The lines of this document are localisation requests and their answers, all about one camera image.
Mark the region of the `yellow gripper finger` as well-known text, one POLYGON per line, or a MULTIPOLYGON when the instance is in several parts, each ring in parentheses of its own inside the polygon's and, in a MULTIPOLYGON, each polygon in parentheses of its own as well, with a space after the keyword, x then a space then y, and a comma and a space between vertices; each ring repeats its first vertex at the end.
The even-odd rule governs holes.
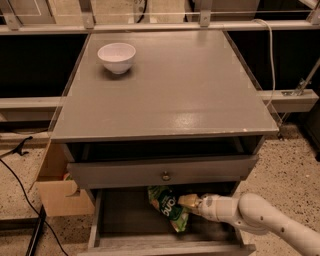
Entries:
POLYGON ((197 209, 202 200, 196 194, 180 196, 178 204, 188 209, 197 209))

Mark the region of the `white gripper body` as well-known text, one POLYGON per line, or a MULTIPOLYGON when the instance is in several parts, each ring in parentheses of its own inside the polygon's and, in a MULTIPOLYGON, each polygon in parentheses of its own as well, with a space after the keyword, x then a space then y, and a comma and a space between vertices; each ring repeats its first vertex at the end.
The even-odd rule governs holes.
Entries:
POLYGON ((215 194, 205 194, 200 198, 197 214, 214 222, 227 222, 229 199, 215 194))

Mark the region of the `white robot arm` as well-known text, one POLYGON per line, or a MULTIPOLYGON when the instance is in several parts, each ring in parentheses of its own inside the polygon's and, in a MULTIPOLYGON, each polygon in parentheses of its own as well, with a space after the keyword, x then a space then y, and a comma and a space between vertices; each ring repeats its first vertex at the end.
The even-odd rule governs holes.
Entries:
POLYGON ((209 221, 224 222, 249 232, 272 232, 302 256, 320 256, 320 234, 289 218, 257 194, 240 198, 216 194, 183 195, 178 203, 209 221))

